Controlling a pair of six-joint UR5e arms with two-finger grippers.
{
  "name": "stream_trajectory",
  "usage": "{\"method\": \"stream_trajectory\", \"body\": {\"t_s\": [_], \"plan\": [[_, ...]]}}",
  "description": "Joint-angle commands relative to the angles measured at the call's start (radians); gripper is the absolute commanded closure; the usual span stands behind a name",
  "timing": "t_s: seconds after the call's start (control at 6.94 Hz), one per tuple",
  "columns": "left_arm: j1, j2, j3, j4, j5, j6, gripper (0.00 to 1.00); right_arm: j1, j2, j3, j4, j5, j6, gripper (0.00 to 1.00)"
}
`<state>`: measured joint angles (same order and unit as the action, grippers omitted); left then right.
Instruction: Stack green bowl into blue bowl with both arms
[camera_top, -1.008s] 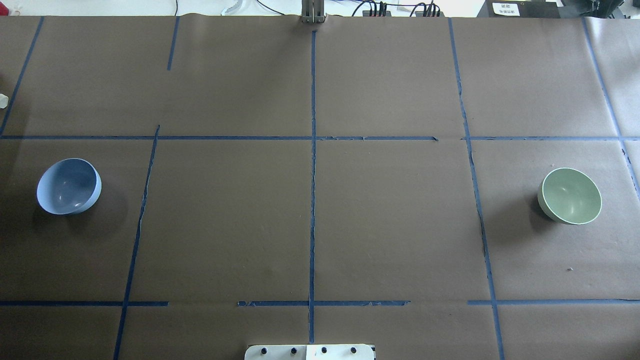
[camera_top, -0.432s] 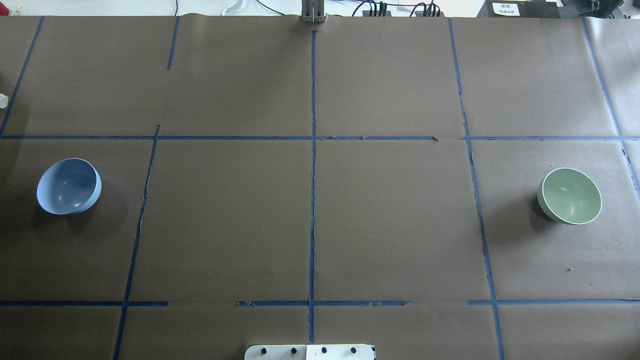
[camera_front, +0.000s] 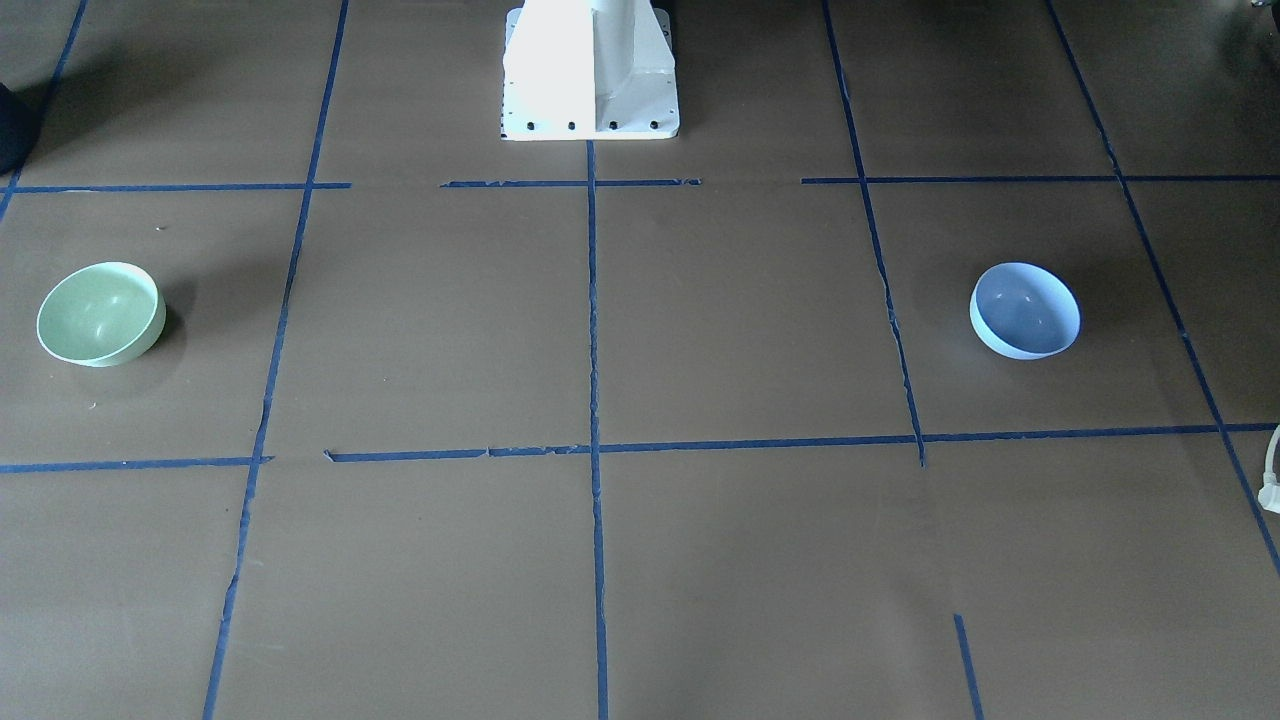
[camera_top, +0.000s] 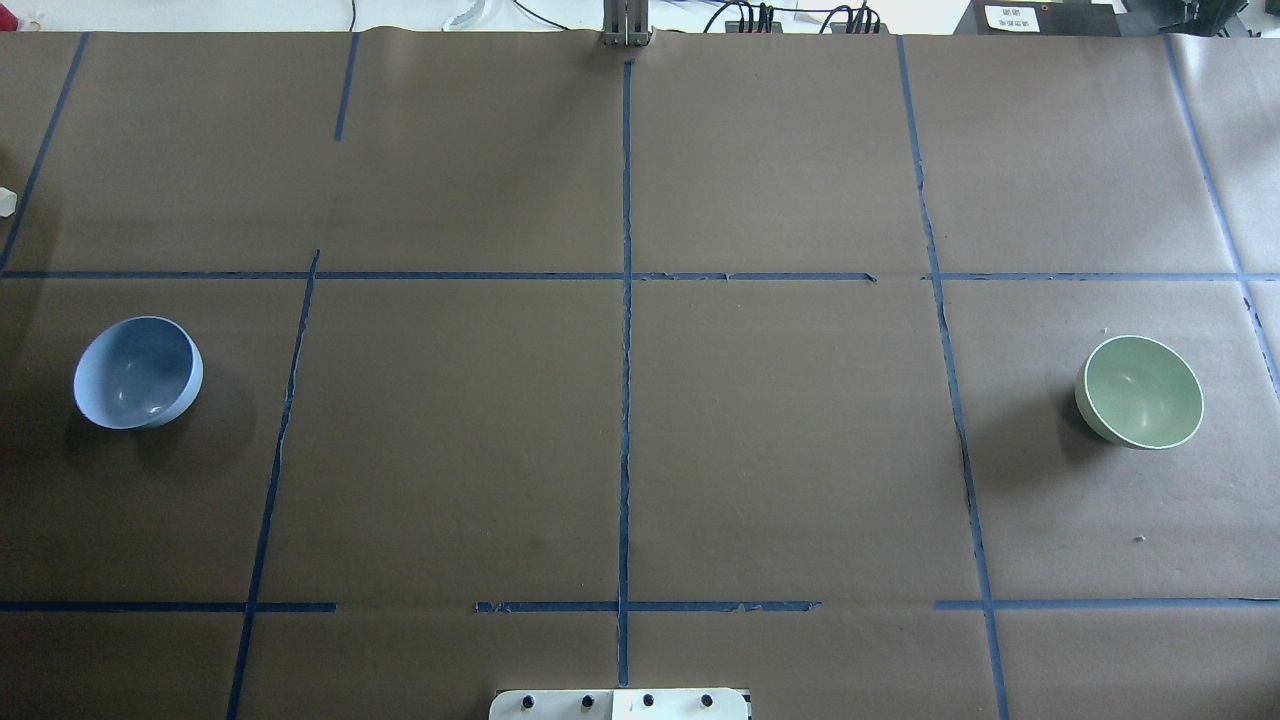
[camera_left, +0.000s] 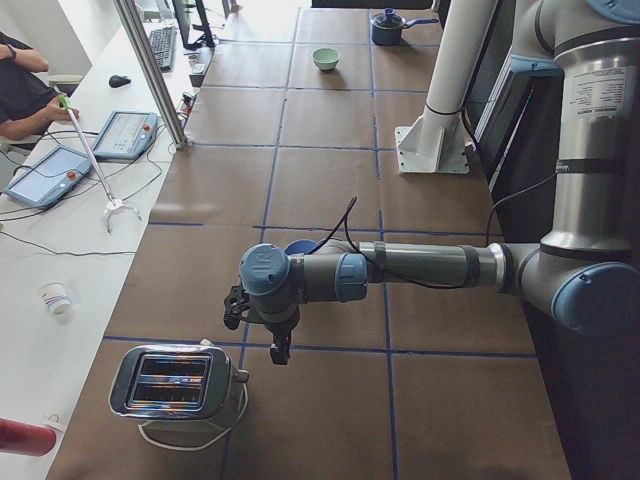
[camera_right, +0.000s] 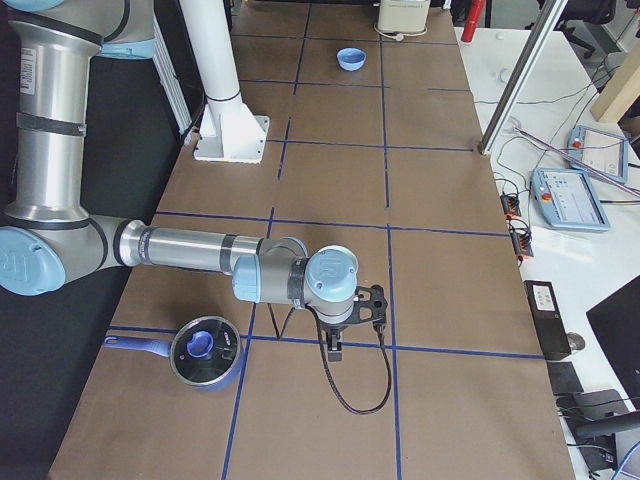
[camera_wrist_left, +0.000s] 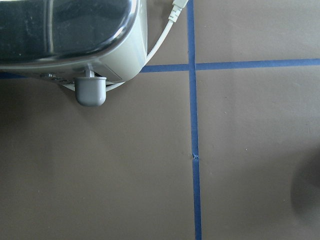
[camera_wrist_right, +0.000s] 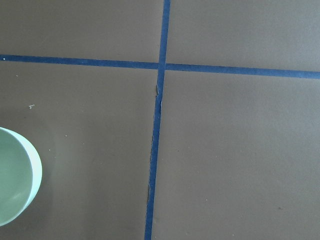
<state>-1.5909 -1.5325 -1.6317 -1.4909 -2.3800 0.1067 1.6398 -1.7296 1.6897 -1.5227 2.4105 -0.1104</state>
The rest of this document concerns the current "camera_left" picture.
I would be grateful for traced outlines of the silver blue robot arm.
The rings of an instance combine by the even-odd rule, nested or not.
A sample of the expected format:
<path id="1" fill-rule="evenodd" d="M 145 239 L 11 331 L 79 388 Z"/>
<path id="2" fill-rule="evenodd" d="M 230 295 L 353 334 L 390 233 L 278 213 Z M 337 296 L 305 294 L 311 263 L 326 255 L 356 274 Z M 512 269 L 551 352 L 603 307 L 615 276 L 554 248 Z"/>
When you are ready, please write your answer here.
<path id="1" fill-rule="evenodd" d="M 452 290 L 494 287 L 585 335 L 639 319 L 639 273 L 617 217 L 639 121 L 639 5 L 635 1 L 519 1 L 511 67 L 561 72 L 553 225 L 538 243 L 471 246 L 327 238 L 306 253 L 248 249 L 224 301 L 229 329 L 261 324 L 287 345 L 310 302 L 364 298 L 371 283 Z"/>

